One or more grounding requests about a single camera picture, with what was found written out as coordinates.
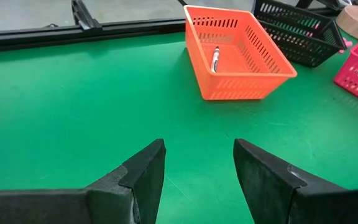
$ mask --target pen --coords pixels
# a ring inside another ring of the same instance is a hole
[[[211,71],[216,72],[216,67],[218,66],[219,60],[219,47],[216,47],[214,50],[214,54],[212,56],[212,64],[211,64]]]

